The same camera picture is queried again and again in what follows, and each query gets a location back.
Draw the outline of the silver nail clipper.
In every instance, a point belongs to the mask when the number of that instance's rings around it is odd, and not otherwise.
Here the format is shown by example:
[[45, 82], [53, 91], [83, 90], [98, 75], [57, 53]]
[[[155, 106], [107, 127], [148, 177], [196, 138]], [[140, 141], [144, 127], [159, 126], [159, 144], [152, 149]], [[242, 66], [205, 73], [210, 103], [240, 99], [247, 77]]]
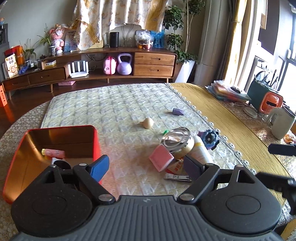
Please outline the silver nail clipper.
[[173, 180], [173, 181], [184, 181], [184, 182], [191, 182], [191, 178], [187, 175], [174, 175], [171, 173], [166, 173], [164, 176], [165, 180]]

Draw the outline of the cream white tube bottle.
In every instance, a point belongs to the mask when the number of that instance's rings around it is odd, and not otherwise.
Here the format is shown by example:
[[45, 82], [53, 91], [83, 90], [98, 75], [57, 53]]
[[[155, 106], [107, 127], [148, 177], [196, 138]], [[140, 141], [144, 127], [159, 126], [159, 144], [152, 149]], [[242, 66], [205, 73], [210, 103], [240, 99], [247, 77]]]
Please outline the cream white tube bottle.
[[194, 146], [189, 155], [201, 164], [213, 163], [212, 156], [206, 149], [202, 139], [199, 136], [193, 136]]

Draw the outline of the round silver-lidded jar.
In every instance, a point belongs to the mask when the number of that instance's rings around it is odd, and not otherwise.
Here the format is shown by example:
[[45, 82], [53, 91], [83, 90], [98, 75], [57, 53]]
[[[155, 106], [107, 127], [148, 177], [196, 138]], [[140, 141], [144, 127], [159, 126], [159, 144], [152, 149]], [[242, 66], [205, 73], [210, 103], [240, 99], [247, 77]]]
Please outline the round silver-lidded jar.
[[193, 149], [195, 141], [188, 128], [178, 127], [165, 133], [161, 144], [175, 159], [181, 159]]

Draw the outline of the blue purple spiky ball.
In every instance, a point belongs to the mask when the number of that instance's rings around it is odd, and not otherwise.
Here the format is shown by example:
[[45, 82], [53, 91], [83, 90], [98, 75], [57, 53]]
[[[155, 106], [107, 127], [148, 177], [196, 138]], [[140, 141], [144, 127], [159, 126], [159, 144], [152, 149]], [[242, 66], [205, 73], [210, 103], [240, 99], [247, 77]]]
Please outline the blue purple spiky ball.
[[220, 143], [218, 139], [218, 132], [215, 132], [214, 130], [198, 132], [198, 136], [201, 138], [206, 149], [208, 150], [214, 150]]

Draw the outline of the pink tube in box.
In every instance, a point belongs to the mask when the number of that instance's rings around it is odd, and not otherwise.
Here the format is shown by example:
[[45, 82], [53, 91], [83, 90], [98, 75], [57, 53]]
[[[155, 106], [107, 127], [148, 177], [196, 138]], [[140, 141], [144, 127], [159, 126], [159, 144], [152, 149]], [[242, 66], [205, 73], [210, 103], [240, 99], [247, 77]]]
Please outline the pink tube in box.
[[65, 158], [65, 151], [54, 149], [42, 149], [41, 154], [46, 157], [52, 157], [57, 159]]

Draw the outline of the pink rectangular block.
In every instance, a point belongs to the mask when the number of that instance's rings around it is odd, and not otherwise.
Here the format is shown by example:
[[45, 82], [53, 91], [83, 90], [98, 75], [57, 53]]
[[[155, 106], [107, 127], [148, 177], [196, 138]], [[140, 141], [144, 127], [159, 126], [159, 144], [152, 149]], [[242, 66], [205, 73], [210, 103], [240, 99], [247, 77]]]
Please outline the pink rectangular block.
[[158, 172], [161, 172], [174, 160], [174, 157], [163, 144], [160, 144], [151, 153], [149, 160]]

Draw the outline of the purple wedge block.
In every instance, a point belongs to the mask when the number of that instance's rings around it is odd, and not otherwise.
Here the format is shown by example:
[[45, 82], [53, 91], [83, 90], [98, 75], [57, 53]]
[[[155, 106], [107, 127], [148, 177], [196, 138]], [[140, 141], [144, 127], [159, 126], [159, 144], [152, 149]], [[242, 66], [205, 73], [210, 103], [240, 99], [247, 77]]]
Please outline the purple wedge block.
[[181, 116], [181, 115], [184, 115], [184, 111], [181, 110], [181, 109], [178, 109], [178, 108], [173, 108], [173, 110], [172, 110], [172, 114], [173, 114], [173, 115]]

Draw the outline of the pink toy case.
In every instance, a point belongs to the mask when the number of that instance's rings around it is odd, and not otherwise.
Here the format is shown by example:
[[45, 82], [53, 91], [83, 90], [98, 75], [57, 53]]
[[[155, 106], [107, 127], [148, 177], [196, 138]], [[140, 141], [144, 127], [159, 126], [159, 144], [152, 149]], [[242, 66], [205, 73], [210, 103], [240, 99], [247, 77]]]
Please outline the pink toy case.
[[106, 75], [113, 75], [116, 72], [117, 61], [115, 58], [108, 56], [103, 63], [103, 72]]

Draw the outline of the orange gift bag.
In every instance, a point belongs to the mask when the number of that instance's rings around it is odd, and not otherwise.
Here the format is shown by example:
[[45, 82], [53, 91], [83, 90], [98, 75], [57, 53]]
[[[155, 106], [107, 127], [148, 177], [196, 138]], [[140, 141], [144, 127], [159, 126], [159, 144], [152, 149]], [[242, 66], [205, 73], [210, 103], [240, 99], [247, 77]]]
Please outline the orange gift bag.
[[0, 85], [0, 107], [5, 107], [7, 105], [6, 94], [4, 92], [3, 86]]

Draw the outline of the wooden TV cabinet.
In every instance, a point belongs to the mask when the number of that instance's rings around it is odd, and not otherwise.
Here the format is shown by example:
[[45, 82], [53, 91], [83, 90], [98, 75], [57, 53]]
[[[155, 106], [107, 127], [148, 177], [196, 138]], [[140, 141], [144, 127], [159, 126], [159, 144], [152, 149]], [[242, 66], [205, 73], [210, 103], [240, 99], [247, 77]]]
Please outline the wooden TV cabinet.
[[[132, 73], [120, 75], [117, 71], [113, 75], [103, 72], [104, 60], [111, 56], [117, 59], [121, 53], [132, 55]], [[166, 49], [139, 49], [136, 47], [100, 48], [83, 51], [73, 51], [47, 57], [42, 64], [56, 62], [56, 65], [41, 69], [27, 70], [24, 74], [17, 74], [4, 80], [1, 84], [8, 97], [11, 92], [36, 86], [49, 85], [53, 91], [53, 85], [72, 80], [68, 72], [68, 64], [75, 61], [89, 61], [89, 75], [74, 78], [74, 81], [105, 79], [107, 83], [111, 79], [118, 78], [158, 78], [169, 82], [174, 77], [177, 55]]]

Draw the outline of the small potted plant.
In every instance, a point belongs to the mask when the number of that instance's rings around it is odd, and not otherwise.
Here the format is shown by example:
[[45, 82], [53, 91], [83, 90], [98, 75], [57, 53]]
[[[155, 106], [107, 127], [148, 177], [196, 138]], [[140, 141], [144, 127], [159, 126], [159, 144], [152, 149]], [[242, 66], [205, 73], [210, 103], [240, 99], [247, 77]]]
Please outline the small potted plant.
[[44, 46], [48, 46], [48, 51], [49, 51], [49, 56], [55, 56], [56, 55], [56, 47], [53, 44], [53, 41], [51, 39], [50, 33], [49, 33], [49, 28], [47, 27], [47, 24], [45, 24], [44, 28], [44, 35], [38, 35], [40, 38], [40, 44], [43, 44]]

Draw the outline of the pink doll figure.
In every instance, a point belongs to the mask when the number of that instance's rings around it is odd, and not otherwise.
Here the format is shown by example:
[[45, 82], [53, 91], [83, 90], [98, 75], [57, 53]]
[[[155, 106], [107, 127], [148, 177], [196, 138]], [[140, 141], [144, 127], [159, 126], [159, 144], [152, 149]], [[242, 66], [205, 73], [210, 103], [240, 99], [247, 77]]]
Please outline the pink doll figure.
[[56, 53], [61, 54], [63, 52], [64, 40], [63, 35], [67, 26], [65, 24], [56, 24], [51, 30], [49, 30], [49, 36], [51, 38], [51, 43], [55, 46]]

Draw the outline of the plastic bag of fruit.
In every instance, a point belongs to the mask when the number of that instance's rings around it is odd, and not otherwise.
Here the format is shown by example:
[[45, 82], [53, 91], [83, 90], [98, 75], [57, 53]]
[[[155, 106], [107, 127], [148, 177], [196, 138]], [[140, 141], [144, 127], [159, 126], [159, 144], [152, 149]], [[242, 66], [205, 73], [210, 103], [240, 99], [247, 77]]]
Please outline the plastic bag of fruit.
[[139, 49], [149, 50], [152, 48], [154, 37], [148, 30], [138, 30], [135, 34], [135, 42]]

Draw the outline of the floral curtain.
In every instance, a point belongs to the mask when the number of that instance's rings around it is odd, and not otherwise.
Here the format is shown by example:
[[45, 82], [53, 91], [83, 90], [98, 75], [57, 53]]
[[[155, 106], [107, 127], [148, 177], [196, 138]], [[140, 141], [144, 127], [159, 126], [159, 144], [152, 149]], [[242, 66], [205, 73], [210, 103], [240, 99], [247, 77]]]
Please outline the floral curtain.
[[168, 1], [76, 1], [72, 28], [79, 50], [102, 40], [103, 35], [124, 25], [160, 31]]

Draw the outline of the green potted tree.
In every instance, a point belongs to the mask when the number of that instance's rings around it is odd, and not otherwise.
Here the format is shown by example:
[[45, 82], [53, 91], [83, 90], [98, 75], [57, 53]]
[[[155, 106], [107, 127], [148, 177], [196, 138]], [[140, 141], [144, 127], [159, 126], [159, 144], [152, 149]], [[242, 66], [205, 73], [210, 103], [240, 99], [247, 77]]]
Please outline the green potted tree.
[[183, 1], [184, 6], [176, 4], [166, 7], [163, 27], [170, 31], [166, 37], [169, 50], [177, 55], [176, 64], [179, 72], [175, 83], [186, 83], [192, 73], [198, 56], [189, 50], [194, 17], [205, 9], [206, 1]]

